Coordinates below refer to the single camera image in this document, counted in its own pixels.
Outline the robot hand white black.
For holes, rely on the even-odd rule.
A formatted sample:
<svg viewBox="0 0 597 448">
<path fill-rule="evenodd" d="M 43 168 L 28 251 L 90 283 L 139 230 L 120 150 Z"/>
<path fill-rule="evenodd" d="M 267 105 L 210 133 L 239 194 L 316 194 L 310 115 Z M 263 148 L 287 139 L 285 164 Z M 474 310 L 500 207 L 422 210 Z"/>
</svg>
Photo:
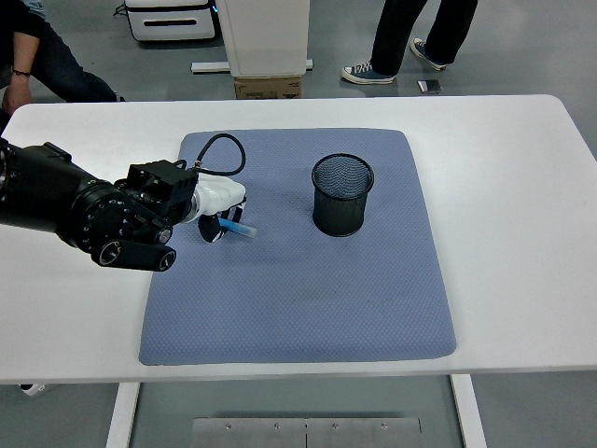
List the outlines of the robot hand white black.
<svg viewBox="0 0 597 448">
<path fill-rule="evenodd" d="M 221 238 L 228 229 L 219 219 L 239 223 L 246 202 L 245 187 L 225 176 L 199 174 L 186 221 L 198 219 L 201 237 L 208 243 Z"/>
</svg>

